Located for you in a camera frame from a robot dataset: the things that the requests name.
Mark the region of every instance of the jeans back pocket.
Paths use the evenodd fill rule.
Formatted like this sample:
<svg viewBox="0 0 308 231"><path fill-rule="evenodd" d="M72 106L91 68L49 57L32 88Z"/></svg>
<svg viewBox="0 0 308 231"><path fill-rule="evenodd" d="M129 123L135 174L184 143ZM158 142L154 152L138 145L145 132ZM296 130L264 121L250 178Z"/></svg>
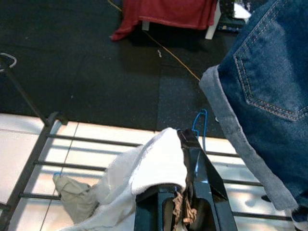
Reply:
<svg viewBox="0 0 308 231"><path fill-rule="evenodd" d="M246 102L291 121L308 115L307 7L275 1L233 55Z"/></svg>

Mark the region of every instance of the jeans cuff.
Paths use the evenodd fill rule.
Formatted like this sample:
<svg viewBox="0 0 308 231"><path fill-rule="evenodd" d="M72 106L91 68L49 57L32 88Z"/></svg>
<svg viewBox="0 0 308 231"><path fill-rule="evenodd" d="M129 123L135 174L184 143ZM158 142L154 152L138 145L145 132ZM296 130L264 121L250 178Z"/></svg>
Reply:
<svg viewBox="0 0 308 231"><path fill-rule="evenodd" d="M269 169L264 160L249 144L242 126L225 95L218 73L218 66L209 68L199 83L208 99L219 124L248 169L264 186L269 199L278 210L295 209L298 204L283 182Z"/></svg>

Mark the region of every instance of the metal rack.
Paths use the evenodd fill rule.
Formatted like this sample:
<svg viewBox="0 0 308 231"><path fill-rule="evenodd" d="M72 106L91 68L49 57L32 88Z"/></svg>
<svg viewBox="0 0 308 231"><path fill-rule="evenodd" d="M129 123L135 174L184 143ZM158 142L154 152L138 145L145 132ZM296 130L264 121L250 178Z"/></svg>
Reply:
<svg viewBox="0 0 308 231"><path fill-rule="evenodd" d="M86 141L86 142L95 142L95 143L103 143L103 144L111 144L111 145L120 145L120 146L128 146L128 147L137 147L141 144L138 143L130 143L130 142L119 142L119 141L109 141L109 140L96 140L96 139L87 139L87 138L79 138L79 137L71 137L71 136L62 136L51 134L51 129L55 124L56 120L59 120L62 125L67 125L68 120L65 116L60 112L51 113L50 116L46 119L45 116L40 112L40 110L35 106L31 98L19 84L17 79L15 78L12 69L8 67L6 62L0 57L0 66L4 69L4 73L6 77L12 81L18 92L22 95L27 104L31 107L33 112L41 119L44 123L44 127L40 132L40 135L33 147L33 150L19 176L19 179L7 201L7 203L0 203L0 209L2 210L2 214L0 216L0 231L5 231L8 229L10 225L11 218L17 208L17 205L21 198L33 198L33 199L50 199L50 200L60 200L59 196L46 195L46 194L33 194L33 193L25 193L24 190L30 180L31 174L36 165L41 166L55 166L55 167L67 167L67 168L77 168L77 169L86 169L86 170L98 170L105 171L104 167L94 167L94 166L86 166L86 165L75 165L75 164L64 164L64 163L56 163L56 162L47 162L47 161L39 161L40 154L46 144L48 139L64 139L71 141ZM235 157L240 158L238 154L225 154L225 153L216 153L216 152L207 152L207 155L217 155L217 156L226 156L226 157ZM249 181L238 181L238 180L223 180L224 183L227 184L240 184L240 185L250 185L250 186L258 186L262 187L262 185L258 182L249 182ZM246 217L246 218L264 218L264 219L276 219L276 220L287 220L291 221L291 218L284 216L273 216L273 215L263 215L263 214L253 214L253 213L241 213L241 212L233 212L234 216L237 217Z"/></svg>

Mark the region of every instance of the stitching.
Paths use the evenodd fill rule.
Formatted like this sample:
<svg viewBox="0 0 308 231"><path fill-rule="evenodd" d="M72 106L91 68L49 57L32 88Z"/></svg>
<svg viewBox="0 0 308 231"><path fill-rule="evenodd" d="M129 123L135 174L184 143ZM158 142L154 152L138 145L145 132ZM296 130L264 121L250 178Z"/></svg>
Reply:
<svg viewBox="0 0 308 231"><path fill-rule="evenodd" d="M296 116L291 117L291 116L287 116L287 115L284 115L284 114L281 114L281 113L272 111L272 110L270 110L270 109L268 109L268 108L266 108L266 107L263 107L263 106L261 106L261 105L259 105L259 104L257 104L257 103L254 103L254 102L252 102L252 101L249 101L249 102L250 102L251 104L253 104L254 106L256 106L256 107L260 107L260 108L262 108L262 109L264 109L264 110L266 110L266 111L268 111L268 112L271 112L271 113L273 113L273 114L275 114L275 115L279 115L279 116L282 116L282 117L285 117L285 118L289 118L289 119L294 120L294 121L297 121L297 120L299 120L299 119L305 117L306 115L308 115L308 112L306 112L306 113L304 113L303 115L301 115L301 116L299 116L299 117L296 117Z"/></svg>
<svg viewBox="0 0 308 231"><path fill-rule="evenodd" d="M242 59L241 59L241 58L240 58L240 60L241 60L241 64L242 64L242 68L243 68L244 76L245 76L245 77L246 77L246 79L247 79L247 85L248 85L249 94L250 94L250 95L252 95L252 98L254 98L254 97L253 97L253 94L252 94L252 92L251 92L251 89L250 89L249 79L248 79L247 74L246 74L246 69L245 69L245 66L244 66L243 61L242 61Z"/></svg>
<svg viewBox="0 0 308 231"><path fill-rule="evenodd" d="M274 10L274 8L276 7L276 5L278 4L279 0L277 0L272 6L271 8L263 15L263 17L261 18L261 20L258 22L258 24L255 26L255 28L249 33L249 35L247 36L247 38L244 40L243 45L246 45L246 42L248 42L248 40L252 37L252 35L254 34L254 32L259 29L259 27L261 26L261 23L264 21L264 19ZM237 50L236 53L238 53L242 48L243 45L239 47L239 49Z"/></svg>
<svg viewBox="0 0 308 231"><path fill-rule="evenodd" d="M251 97L251 98L253 98L253 99L256 100L256 101L262 102L262 103L266 104L266 105L269 106L269 107L273 107L273 108L275 108L275 109L277 109L277 110L284 111L284 112L287 112L287 113L290 113L290 114L295 114L295 112L292 112L292 111L286 110L286 109L284 109L284 108L280 108L280 107L274 106L273 104L271 104L271 103L269 103L269 102L266 102L266 101L263 101L263 100L260 100L260 99L258 99L258 98L256 98L256 97L254 97L252 91L250 90L249 78L248 78L248 76L247 76L247 74L246 74L245 66L244 66L244 64L243 64L242 59L240 59L240 60L241 60L241 64L242 64L242 67L243 67L244 75L245 75L246 80L247 80L247 85L248 85L249 94L250 94L250 97Z"/></svg>
<svg viewBox="0 0 308 231"><path fill-rule="evenodd" d="M245 84L244 84L244 82L243 82L243 78L242 78L242 74L241 74L241 71L240 71L240 68L239 68L239 64L238 64L238 61L237 61L237 57L234 55L233 58L234 58L234 60L235 60L237 72L238 72L238 74L239 74L240 82L241 82L241 85L242 85L243 90L244 90L245 98L248 100L248 95L247 95L247 92L246 92L246 87L245 87Z"/></svg>
<svg viewBox="0 0 308 231"><path fill-rule="evenodd" d="M301 111L304 111L305 109L307 109L308 108L308 106L306 106L306 107L303 107L302 109L300 109L298 112L301 112Z"/></svg>
<svg viewBox="0 0 308 231"><path fill-rule="evenodd" d="M278 11L272 16L272 18L264 25L263 29L256 35L255 39L252 41L253 44L257 39L258 36L268 27L268 25L272 22L272 20L277 16L277 14L281 11L281 9L286 5L288 0L285 0L283 5L278 9Z"/></svg>

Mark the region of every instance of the gray cloth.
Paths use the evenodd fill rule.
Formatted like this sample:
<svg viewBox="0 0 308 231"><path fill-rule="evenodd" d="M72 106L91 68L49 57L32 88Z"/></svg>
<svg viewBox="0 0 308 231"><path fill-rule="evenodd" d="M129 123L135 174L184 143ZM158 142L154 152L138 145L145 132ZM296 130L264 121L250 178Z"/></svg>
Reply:
<svg viewBox="0 0 308 231"><path fill-rule="evenodd" d="M85 221L93 214L98 201L91 186L60 175L54 175L53 182L74 224Z"/></svg>

